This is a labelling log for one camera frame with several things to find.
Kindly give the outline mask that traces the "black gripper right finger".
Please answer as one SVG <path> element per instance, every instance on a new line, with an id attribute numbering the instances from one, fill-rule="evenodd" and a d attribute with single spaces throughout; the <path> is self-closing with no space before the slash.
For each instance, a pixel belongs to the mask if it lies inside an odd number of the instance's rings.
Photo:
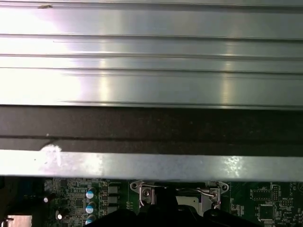
<path id="1" fill-rule="evenodd" d="M 177 227 L 255 227 L 256 224 L 217 208 L 217 193 L 212 193 L 212 208 L 200 216 L 192 206 L 179 205 L 177 189 L 166 189 L 166 222 Z"/>

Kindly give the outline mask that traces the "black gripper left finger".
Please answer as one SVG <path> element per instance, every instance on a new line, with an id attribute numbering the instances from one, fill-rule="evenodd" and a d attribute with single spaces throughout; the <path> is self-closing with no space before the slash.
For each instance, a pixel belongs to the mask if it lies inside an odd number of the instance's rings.
<path id="1" fill-rule="evenodd" d="M 146 204 L 139 213 L 116 210 L 91 223 L 92 227 L 165 227 L 167 225 L 167 189 L 155 189 L 155 204 Z"/>

